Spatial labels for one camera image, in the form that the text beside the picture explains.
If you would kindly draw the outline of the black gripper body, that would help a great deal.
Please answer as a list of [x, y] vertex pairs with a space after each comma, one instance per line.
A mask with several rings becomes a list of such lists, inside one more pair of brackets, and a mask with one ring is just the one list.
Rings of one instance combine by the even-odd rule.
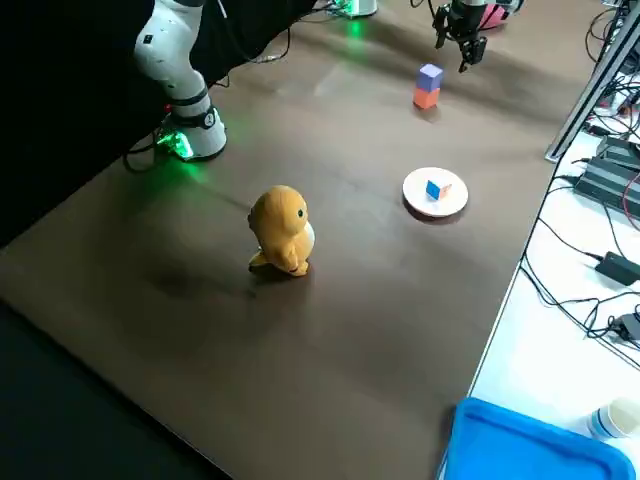
[[448, 27], [451, 37], [459, 43], [474, 39], [485, 12], [485, 1], [453, 0], [449, 7]]

